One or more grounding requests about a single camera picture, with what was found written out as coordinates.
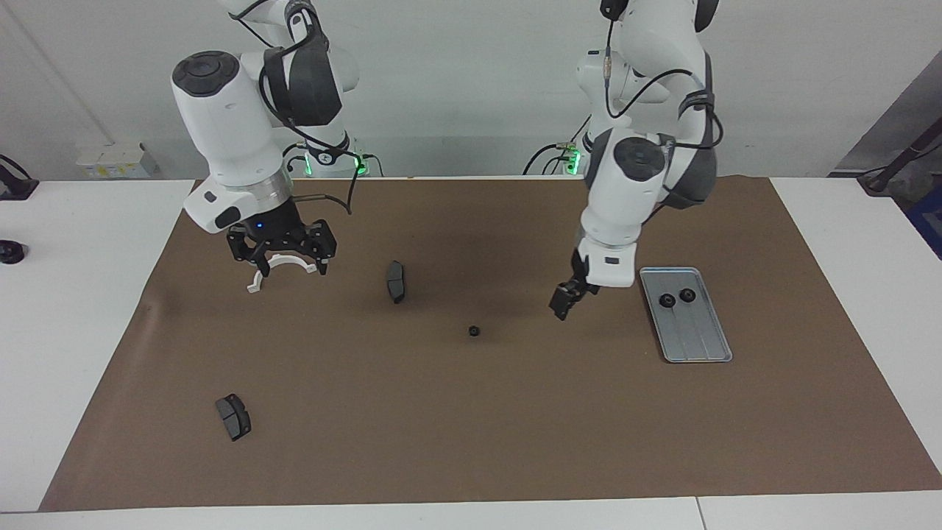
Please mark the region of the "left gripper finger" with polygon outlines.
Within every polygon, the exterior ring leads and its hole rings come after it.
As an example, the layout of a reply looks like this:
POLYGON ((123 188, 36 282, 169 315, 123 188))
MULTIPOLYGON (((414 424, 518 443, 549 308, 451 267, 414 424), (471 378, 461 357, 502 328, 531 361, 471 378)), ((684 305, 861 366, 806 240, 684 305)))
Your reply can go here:
POLYGON ((552 293, 552 298, 548 304, 553 315, 559 321, 565 321, 575 304, 584 297, 584 289, 580 282, 565 282, 556 285, 552 293))

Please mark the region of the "silver metal tray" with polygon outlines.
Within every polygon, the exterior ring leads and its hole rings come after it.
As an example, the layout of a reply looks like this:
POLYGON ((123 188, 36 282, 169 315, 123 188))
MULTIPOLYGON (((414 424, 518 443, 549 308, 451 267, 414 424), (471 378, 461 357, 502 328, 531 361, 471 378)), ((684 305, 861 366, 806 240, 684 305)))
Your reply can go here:
POLYGON ((659 340, 662 356, 672 364, 728 363, 733 359, 726 334, 699 269, 693 267, 645 267, 640 285, 659 340), (697 292, 693 304, 679 299, 681 289, 697 292), (657 299, 672 293, 677 303, 665 309, 657 299))

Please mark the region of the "short grey brake pad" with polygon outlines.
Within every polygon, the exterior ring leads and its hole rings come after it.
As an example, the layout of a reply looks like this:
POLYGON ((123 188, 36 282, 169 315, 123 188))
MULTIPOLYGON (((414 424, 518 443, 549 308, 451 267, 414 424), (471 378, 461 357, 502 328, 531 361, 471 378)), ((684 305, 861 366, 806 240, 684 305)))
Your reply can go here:
POLYGON ((238 395, 227 395, 216 400, 215 407, 232 442, 237 442, 252 432, 248 409, 238 395))

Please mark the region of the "brown table mat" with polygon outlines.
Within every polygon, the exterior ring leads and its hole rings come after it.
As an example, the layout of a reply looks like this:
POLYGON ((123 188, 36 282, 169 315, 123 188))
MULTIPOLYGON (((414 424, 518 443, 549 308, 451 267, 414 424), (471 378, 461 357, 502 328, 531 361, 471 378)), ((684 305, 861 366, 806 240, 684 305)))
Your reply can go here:
POLYGON ((352 216, 300 208, 339 240, 327 275, 258 293, 181 213, 41 510, 942 490, 770 181, 642 233, 642 267, 702 272, 720 364, 665 362, 639 286, 553 315, 585 192, 366 181, 352 216))

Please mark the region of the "black stand foot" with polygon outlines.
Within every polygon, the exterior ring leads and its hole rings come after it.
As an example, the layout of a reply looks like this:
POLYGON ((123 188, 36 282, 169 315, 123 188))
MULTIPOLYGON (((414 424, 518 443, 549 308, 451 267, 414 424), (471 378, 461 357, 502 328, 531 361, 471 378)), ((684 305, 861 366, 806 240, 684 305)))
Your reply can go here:
POLYGON ((885 196, 889 182, 903 168, 913 161, 931 155, 936 149, 942 147, 942 116, 923 131, 908 148, 898 154, 888 165, 861 172, 857 175, 857 183, 869 196, 885 196))

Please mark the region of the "white curved plastic bracket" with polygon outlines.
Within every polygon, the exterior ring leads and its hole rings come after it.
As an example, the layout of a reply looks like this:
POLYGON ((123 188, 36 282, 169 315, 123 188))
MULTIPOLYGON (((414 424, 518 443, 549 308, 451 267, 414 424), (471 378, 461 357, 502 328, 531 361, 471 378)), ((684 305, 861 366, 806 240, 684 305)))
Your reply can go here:
MULTIPOLYGON (((295 256, 295 255, 275 254, 268 260, 268 265, 269 265, 269 274, 270 272, 273 272, 276 267, 283 267, 283 266, 300 267, 303 269, 304 272, 306 272, 306 274, 313 274, 313 272, 319 271, 319 267, 317 267, 317 262, 309 263, 305 259, 300 258, 299 256, 295 256)), ((252 282, 250 282, 249 285, 246 286, 247 292, 257 293, 261 291, 262 285, 263 285, 263 279, 265 278, 266 276, 262 273, 262 271, 257 269, 257 271, 255 272, 255 276, 253 276, 252 282)))

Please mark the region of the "white wall socket box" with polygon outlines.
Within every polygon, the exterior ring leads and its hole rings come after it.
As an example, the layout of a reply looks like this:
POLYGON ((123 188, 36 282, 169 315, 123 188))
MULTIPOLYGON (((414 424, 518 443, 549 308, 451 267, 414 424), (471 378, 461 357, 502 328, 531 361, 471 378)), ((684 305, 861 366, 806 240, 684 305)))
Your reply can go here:
POLYGON ((160 171, 141 142, 80 148, 75 166, 88 179, 150 179, 160 171))

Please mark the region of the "black clamp mount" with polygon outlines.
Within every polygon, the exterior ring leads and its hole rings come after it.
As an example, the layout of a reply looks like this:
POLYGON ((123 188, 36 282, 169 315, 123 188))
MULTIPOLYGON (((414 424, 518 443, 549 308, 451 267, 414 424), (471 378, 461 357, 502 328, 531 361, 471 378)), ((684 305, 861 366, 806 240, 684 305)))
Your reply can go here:
POLYGON ((26 169, 6 155, 0 154, 0 201, 24 201, 30 198, 40 181, 30 177, 26 169))

